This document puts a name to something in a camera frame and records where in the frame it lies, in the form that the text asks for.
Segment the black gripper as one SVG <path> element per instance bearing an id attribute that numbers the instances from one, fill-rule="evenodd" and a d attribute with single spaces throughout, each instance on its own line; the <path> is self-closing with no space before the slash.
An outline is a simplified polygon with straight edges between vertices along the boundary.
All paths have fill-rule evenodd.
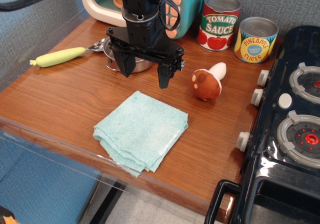
<path id="1" fill-rule="evenodd" d="M 158 82 L 166 89 L 176 71 L 185 66 L 185 50 L 166 34 L 166 16 L 125 14 L 126 27 L 109 27 L 109 45 L 120 72 L 129 77 L 136 68 L 136 58 L 158 65 Z"/>

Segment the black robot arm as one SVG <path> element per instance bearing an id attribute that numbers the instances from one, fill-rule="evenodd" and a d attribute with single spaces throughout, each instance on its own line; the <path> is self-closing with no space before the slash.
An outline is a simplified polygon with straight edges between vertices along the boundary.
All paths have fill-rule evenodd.
<path id="1" fill-rule="evenodd" d="M 126 27 L 109 27 L 106 34 L 110 38 L 115 61 L 121 73 L 128 77 L 136 68 L 136 58 L 158 65 L 159 87 L 165 89 L 176 71 L 184 67 L 184 49 L 167 36 L 166 4 L 174 9 L 172 0 L 122 0 L 122 17 Z"/>

